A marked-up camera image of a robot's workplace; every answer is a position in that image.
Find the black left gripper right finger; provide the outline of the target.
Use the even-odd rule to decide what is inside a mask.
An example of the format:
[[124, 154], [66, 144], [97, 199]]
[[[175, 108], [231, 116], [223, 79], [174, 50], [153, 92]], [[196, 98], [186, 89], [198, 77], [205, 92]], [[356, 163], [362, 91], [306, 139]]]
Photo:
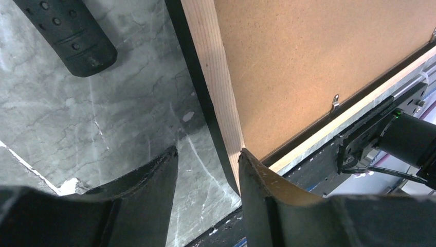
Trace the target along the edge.
[[310, 193], [239, 156], [248, 246], [435, 246], [435, 197]]

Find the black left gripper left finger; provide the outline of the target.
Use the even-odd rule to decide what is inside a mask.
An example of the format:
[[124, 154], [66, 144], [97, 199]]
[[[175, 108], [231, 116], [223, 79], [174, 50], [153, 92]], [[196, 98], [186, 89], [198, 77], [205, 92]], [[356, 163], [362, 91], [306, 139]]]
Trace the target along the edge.
[[84, 194], [1, 187], [1, 246], [165, 246], [178, 175], [175, 146]]

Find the black wooden picture frame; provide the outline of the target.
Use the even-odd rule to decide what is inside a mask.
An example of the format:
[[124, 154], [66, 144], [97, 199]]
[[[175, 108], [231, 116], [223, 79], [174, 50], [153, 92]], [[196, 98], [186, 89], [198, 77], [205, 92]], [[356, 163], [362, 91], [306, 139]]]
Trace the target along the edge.
[[166, 1], [230, 187], [285, 174], [435, 57], [435, 1]]

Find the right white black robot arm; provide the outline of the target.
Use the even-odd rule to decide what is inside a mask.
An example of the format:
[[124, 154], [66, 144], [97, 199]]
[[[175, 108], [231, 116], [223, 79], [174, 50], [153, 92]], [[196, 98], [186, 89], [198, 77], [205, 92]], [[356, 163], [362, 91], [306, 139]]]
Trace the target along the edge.
[[435, 189], [435, 124], [395, 115], [384, 126], [375, 148], [418, 169], [416, 176]]

